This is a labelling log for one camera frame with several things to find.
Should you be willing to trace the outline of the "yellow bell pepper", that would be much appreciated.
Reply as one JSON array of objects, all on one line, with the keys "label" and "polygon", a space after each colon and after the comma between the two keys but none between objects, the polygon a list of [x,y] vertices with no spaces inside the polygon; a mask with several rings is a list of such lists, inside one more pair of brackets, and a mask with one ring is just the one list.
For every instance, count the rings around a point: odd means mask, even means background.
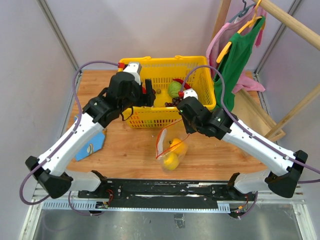
[{"label": "yellow bell pepper", "polygon": [[188,145],[179,138],[174,138],[170,142],[169,149],[176,155],[185,155],[188,150]]}]

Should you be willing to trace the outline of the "clear zip top bag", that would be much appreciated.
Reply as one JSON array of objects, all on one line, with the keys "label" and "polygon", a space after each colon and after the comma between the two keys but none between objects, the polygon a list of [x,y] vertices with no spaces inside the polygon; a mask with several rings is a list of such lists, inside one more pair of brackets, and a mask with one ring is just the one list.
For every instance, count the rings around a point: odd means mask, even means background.
[{"label": "clear zip top bag", "polygon": [[156,139],[155,159],[164,171],[174,171],[183,161],[189,148],[189,136],[182,119],[161,129]]}]

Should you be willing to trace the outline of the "yellow lemon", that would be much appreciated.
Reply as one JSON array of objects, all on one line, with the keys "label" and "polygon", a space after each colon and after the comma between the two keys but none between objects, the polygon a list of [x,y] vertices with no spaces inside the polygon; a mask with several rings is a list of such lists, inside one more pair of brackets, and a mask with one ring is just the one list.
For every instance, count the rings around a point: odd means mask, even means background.
[{"label": "yellow lemon", "polygon": [[171,152],[168,155],[166,155],[163,160],[164,168],[169,171],[175,170],[179,166],[179,164],[180,160],[174,152]]}]

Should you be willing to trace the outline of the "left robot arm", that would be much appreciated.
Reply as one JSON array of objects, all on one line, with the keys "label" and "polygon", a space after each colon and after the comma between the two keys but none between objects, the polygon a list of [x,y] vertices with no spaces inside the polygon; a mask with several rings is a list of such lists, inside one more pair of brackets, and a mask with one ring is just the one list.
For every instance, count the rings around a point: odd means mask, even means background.
[{"label": "left robot arm", "polygon": [[109,86],[90,99],[72,127],[45,153],[30,156],[25,164],[48,196],[57,199],[69,191],[88,191],[96,198],[107,193],[107,179],[96,170],[66,171],[80,149],[113,120],[123,117],[126,109],[152,107],[156,99],[150,79],[137,83],[138,77],[118,72]]}]

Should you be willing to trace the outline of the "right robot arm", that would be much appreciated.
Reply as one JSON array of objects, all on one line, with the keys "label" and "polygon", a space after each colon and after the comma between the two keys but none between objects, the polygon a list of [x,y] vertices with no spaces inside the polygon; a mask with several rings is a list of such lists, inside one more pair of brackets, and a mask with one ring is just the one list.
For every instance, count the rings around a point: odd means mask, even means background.
[{"label": "right robot arm", "polygon": [[306,166],[306,152],[283,148],[250,129],[228,110],[218,107],[210,111],[195,97],[183,99],[177,109],[188,134],[197,132],[233,144],[267,166],[263,171],[233,174],[226,188],[230,199],[265,190],[283,198],[293,197]]}]

